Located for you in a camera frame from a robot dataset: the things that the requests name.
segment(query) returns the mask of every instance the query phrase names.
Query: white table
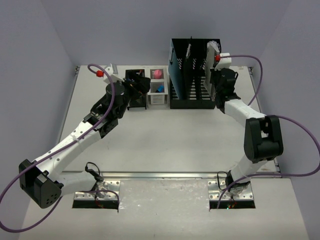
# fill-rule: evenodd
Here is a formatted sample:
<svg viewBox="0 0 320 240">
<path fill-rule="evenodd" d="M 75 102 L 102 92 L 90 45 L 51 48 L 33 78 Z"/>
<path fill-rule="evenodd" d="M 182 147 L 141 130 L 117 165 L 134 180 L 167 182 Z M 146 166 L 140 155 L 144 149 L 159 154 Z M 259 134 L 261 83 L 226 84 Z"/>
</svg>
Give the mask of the white table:
<svg viewBox="0 0 320 240">
<path fill-rule="evenodd" d="M 165 66 L 118 66 L 126 69 L 157 69 Z M 234 66 L 239 73 L 236 93 L 248 103 L 254 89 L 247 67 Z M 106 84 L 82 66 L 72 95 L 62 137 L 70 134 L 92 105 L 105 94 Z M 259 110 L 257 101 L 252 104 Z M 244 155 L 245 129 L 217 108 L 170 109 L 151 106 L 126 111 L 119 125 L 95 143 L 67 168 L 83 171 L 86 162 L 103 172 L 218 172 L 228 171 Z M 261 169 L 276 172 L 273 161 Z"/>
<path fill-rule="evenodd" d="M 248 70 L 233 69 L 239 72 L 236 92 L 248 102 L 254 94 Z M 81 67 L 62 137 L 76 127 L 104 92 L 105 84 Z M 253 108 L 258 109 L 256 101 Z M 244 129 L 218 109 L 130 110 L 110 134 L 87 149 L 67 170 L 83 171 L 85 163 L 92 161 L 112 177 L 125 171 L 130 173 L 122 175 L 196 176 L 194 172 L 228 170 L 244 154 L 243 137 Z M 270 162 L 261 170 L 274 172 L 276 168 Z M 19 240 L 308 239 L 289 179 L 254 178 L 255 209 L 209 211 L 207 184 L 204 179 L 191 177 L 122 180 L 119 213 L 111 209 L 72 209 L 74 196 L 67 195 L 46 221 L 21 233 Z M 23 227 L 35 223 L 46 212 L 31 201 Z"/>
</svg>

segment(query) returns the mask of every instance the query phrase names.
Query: gray panel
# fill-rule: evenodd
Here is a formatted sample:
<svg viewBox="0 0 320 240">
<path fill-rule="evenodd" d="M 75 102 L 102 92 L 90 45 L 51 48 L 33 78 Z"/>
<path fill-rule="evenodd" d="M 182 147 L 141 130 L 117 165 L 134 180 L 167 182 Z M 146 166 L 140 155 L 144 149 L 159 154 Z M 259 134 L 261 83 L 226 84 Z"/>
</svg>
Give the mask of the gray panel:
<svg viewBox="0 0 320 240">
<path fill-rule="evenodd" d="M 24 159 L 52 147 L 59 135 L 74 69 L 39 0 L 1 1 L 0 191 Z M 20 229 L 29 197 L 15 184 L 0 207 L 1 221 Z M 18 234 L 0 230 L 0 239 Z"/>
<path fill-rule="evenodd" d="M 293 0 L 263 52 L 264 83 L 258 95 L 262 110 L 297 120 L 320 140 L 320 4 Z M 259 71 L 255 70 L 255 83 Z M 319 164 L 310 137 L 281 121 L 284 153 L 278 158 L 283 173 L 308 173 Z M 292 184 L 310 239 L 320 239 L 320 173 L 293 178 Z"/>
<path fill-rule="evenodd" d="M 42 0 L 77 65 L 166 65 L 171 38 L 261 56 L 291 0 Z M 235 59 L 234 65 L 254 60 Z"/>
</svg>

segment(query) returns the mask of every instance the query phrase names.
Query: robotic arm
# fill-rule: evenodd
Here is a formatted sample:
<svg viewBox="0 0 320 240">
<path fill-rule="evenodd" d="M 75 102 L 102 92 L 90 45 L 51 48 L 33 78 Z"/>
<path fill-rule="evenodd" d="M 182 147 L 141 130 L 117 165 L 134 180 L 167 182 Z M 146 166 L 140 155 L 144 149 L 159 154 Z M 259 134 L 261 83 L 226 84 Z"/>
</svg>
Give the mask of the robotic arm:
<svg viewBox="0 0 320 240">
<path fill-rule="evenodd" d="M 93 143 L 104 138 L 112 129 L 118 125 L 118 119 L 121 119 L 131 100 L 138 99 L 142 94 L 150 90 L 150 78 L 135 74 L 134 71 L 128 73 L 128 79 L 122 80 L 118 76 L 114 65 L 107 66 L 105 69 L 114 81 L 114 102 L 111 111 L 106 118 L 92 131 L 83 138 L 79 137 L 92 128 L 107 111 L 112 98 L 111 85 L 106 86 L 106 94 L 93 105 L 90 113 L 84 117 L 83 121 L 75 130 L 63 139 L 49 152 L 36 158 L 34 161 L 24 160 L 19 165 L 19 172 L 31 166 L 36 161 L 43 159 L 50 153 L 77 141 L 76 144 L 55 154 L 48 160 L 33 167 L 20 177 L 20 187 L 42 208 L 48 208 L 53 205 L 59 197 L 81 191 L 94 190 L 97 184 L 103 181 L 103 178 L 94 170 L 85 168 L 80 173 L 62 173 L 62 171 L 86 148 Z M 103 72 L 98 71 L 98 77 L 103 77 Z"/>
<path fill-rule="evenodd" d="M 229 53 L 220 54 L 212 42 L 208 43 L 204 83 L 217 108 L 245 128 L 243 145 L 245 155 L 228 171 L 225 179 L 227 187 L 239 178 L 256 173 L 264 164 L 280 156 L 284 151 L 279 118 L 255 111 L 235 93 L 238 73 L 229 69 L 231 65 L 229 55 Z M 229 189 L 229 194 L 233 196 L 241 193 L 250 180 L 250 177 L 246 177 L 239 181 Z"/>
</svg>

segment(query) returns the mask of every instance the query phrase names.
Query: gray wall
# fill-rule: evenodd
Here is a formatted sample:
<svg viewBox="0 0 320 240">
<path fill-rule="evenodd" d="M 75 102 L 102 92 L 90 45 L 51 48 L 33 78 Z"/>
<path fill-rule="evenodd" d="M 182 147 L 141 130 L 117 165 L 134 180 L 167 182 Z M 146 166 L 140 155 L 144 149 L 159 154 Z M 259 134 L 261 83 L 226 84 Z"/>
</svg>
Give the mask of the gray wall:
<svg viewBox="0 0 320 240">
<path fill-rule="evenodd" d="M 320 4 L 293 0 L 267 44 L 261 61 L 264 78 L 258 99 L 267 114 L 291 117 L 320 140 Z M 255 73 L 258 82 L 259 71 Z M 295 125 L 281 121 L 284 173 L 307 173 L 319 164 L 310 137 Z M 320 173 L 291 179 L 310 239 L 320 239 Z"/>
<path fill-rule="evenodd" d="M 74 63 L 165 65 L 170 39 L 190 36 L 259 57 L 291 0 L 41 1 Z"/>
<path fill-rule="evenodd" d="M 18 165 L 58 139 L 74 65 L 39 0 L 0 0 L 0 191 Z M 0 206 L 0 221 L 19 229 L 29 198 L 15 184 Z M 18 234 L 0 229 L 0 239 Z"/>
</svg>

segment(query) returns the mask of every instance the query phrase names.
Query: pink object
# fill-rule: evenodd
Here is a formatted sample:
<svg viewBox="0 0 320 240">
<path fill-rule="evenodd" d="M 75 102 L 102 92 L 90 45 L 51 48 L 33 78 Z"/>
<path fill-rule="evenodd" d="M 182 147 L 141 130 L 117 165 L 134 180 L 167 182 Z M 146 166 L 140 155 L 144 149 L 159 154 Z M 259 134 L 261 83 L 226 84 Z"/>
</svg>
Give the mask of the pink object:
<svg viewBox="0 0 320 240">
<path fill-rule="evenodd" d="M 160 69 L 157 69 L 154 71 L 154 79 L 162 79 L 162 71 Z"/>
</svg>

